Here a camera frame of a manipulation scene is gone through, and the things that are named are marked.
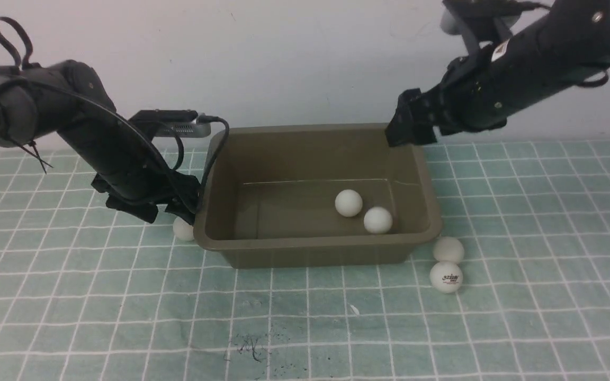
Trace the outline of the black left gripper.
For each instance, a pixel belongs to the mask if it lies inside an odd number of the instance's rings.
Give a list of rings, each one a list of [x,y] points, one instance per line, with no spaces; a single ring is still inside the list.
[[[176,215],[193,225],[200,200],[201,183],[193,175],[176,173],[173,178],[174,183],[181,187],[182,196],[168,183],[163,183],[143,197],[128,199],[118,194],[99,174],[95,175],[91,186],[98,193],[108,194],[105,205],[109,209],[124,212],[152,224],[159,214],[159,205],[165,205],[167,214]]]

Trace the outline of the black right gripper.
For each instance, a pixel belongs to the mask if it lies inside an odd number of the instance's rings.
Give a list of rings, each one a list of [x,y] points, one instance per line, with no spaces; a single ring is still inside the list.
[[[384,130],[388,147],[424,146],[437,142],[437,135],[479,133],[496,129],[496,123],[476,127],[456,114],[455,97],[451,91],[457,85],[474,85],[475,76],[488,63],[477,58],[456,58],[451,61],[440,82],[422,92],[419,88],[402,92],[396,111]]]

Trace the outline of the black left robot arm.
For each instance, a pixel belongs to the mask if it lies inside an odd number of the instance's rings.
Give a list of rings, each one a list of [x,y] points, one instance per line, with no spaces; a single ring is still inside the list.
[[[0,147],[24,148],[58,135],[95,171],[93,188],[108,195],[108,208],[153,223],[159,206],[194,223],[200,181],[168,166],[153,138],[196,111],[142,110],[116,114],[95,70],[67,60],[48,68],[14,72],[0,67]]]

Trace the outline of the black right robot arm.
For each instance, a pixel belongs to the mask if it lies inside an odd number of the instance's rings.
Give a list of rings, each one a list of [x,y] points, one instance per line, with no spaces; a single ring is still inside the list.
[[[509,116],[570,87],[607,84],[610,1],[556,1],[518,33],[531,1],[444,1],[442,29],[464,40],[432,89],[398,97],[385,128],[390,147],[433,144],[438,135],[503,128]]]

